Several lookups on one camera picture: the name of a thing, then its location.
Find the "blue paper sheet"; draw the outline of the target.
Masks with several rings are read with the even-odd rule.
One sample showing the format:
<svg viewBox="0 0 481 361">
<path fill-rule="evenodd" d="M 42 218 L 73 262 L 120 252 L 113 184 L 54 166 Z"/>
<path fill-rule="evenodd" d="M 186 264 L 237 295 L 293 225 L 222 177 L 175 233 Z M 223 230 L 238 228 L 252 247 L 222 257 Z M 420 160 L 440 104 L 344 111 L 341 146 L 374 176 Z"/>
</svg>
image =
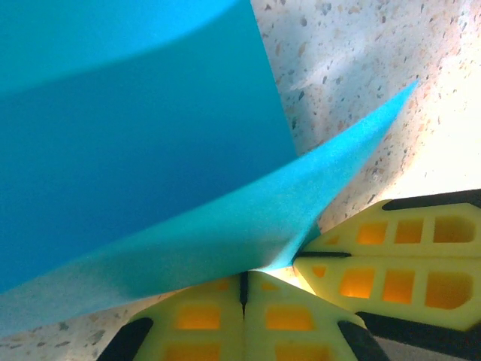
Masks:
<svg viewBox="0 0 481 361">
<path fill-rule="evenodd" d="M 299 157 L 250 0 L 0 0 L 0 338 L 289 264 L 412 92 Z"/>
</svg>

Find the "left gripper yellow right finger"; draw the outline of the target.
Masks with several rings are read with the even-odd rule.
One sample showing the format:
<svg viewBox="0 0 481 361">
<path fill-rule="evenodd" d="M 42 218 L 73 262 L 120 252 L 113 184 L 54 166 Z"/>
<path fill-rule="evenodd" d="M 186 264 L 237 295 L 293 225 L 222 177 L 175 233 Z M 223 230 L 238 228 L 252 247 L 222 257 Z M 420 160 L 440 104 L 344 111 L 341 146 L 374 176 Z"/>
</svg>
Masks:
<svg viewBox="0 0 481 361">
<path fill-rule="evenodd" d="M 390 361 L 356 314 L 263 272 L 243 273 L 245 361 Z"/>
</svg>

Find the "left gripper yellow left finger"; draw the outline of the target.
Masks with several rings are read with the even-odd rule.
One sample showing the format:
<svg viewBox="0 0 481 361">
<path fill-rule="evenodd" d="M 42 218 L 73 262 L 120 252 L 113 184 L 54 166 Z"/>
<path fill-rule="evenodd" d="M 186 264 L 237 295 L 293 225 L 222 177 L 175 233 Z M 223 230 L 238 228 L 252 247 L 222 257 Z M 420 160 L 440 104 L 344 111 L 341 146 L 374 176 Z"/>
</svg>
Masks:
<svg viewBox="0 0 481 361">
<path fill-rule="evenodd" d="M 245 274 L 190 287 L 136 313 L 96 361 L 244 361 Z"/>
</svg>

